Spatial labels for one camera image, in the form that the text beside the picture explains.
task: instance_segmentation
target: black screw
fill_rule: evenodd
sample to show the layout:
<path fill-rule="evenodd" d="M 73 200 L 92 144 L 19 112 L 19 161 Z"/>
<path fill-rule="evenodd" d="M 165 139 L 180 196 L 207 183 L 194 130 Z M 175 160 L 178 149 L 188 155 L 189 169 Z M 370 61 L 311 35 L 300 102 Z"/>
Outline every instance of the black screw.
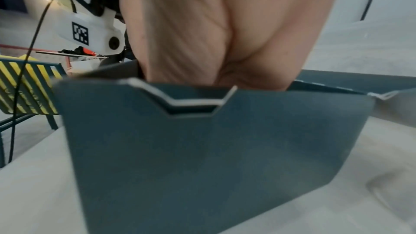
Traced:
<path fill-rule="evenodd" d="M 117 37 L 111 37 L 110 41 L 108 42 L 110 49 L 118 49 L 120 46 L 120 40 Z"/>

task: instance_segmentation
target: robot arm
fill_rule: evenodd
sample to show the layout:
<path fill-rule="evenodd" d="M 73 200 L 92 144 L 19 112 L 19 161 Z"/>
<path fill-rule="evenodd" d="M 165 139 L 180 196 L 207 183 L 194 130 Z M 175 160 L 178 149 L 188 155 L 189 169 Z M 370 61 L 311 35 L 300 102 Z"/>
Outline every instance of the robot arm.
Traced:
<path fill-rule="evenodd" d="M 76 0 L 91 14 L 56 12 L 56 30 L 64 39 L 97 54 L 119 54 L 124 49 L 124 33 L 114 27 L 118 0 Z"/>

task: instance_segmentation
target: floor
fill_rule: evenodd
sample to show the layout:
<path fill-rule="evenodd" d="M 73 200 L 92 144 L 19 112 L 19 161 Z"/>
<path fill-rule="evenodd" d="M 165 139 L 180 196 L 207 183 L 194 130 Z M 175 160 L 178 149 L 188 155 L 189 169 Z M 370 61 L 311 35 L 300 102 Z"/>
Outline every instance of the floor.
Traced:
<path fill-rule="evenodd" d="M 11 115 L 0 112 L 0 120 L 4 120 L 11 117 Z M 55 121 L 58 127 L 62 126 L 62 119 L 60 116 L 55 116 Z M 54 130 L 51 129 L 45 116 L 34 116 L 16 126 L 15 147 L 13 153 L 13 159 L 21 156 L 32 146 L 45 139 L 52 134 Z M 9 158 L 10 153 L 10 135 L 12 129 L 8 129 L 1 133 L 4 145 L 4 152 L 6 160 Z"/>

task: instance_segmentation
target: black cable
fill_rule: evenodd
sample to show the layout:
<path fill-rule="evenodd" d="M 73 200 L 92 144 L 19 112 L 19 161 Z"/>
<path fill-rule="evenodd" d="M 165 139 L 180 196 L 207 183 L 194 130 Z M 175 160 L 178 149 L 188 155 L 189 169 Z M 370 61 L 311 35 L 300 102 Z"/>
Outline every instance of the black cable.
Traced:
<path fill-rule="evenodd" d="M 72 11 L 74 13 L 77 13 L 77 9 L 75 7 L 74 1 L 73 0 L 70 0 L 70 1 L 71 1 Z M 38 26 L 36 28 L 35 34 L 33 35 L 32 43 L 30 43 L 30 46 L 29 46 L 29 49 L 27 51 L 26 57 L 23 61 L 22 67 L 20 68 L 19 76 L 17 77 L 16 88 L 14 89 L 14 98 L 13 98 L 12 136 L 11 136 L 11 139 L 10 139 L 9 163 L 13 160 L 14 136 L 15 136 L 15 132 L 16 132 L 17 98 L 19 96 L 19 88 L 20 88 L 20 85 L 21 85 L 21 82 L 22 82 L 22 77 L 23 77 L 24 71 L 26 69 L 27 61 L 29 60 L 30 53 L 32 52 L 33 46 L 35 45 L 36 38 L 38 37 L 38 34 L 39 34 L 40 27 L 43 23 L 43 20 L 45 19 L 45 15 L 48 12 L 49 7 L 51 6 L 52 2 L 53 2 L 53 0 L 51 0 L 46 5 L 45 9 L 43 10 L 43 13 L 42 13 L 42 15 L 39 19 L 39 23 L 38 23 Z"/>

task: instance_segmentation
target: white table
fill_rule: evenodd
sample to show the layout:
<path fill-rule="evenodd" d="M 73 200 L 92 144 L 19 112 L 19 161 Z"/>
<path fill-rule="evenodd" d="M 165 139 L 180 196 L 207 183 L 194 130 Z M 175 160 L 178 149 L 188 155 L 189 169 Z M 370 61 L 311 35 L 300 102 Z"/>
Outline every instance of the white table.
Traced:
<path fill-rule="evenodd" d="M 385 173 L 409 171 L 413 163 L 416 129 L 370 118 L 329 185 L 224 234 L 413 233 L 368 185 Z M 63 129 L 0 171 L 0 233 L 87 233 Z"/>

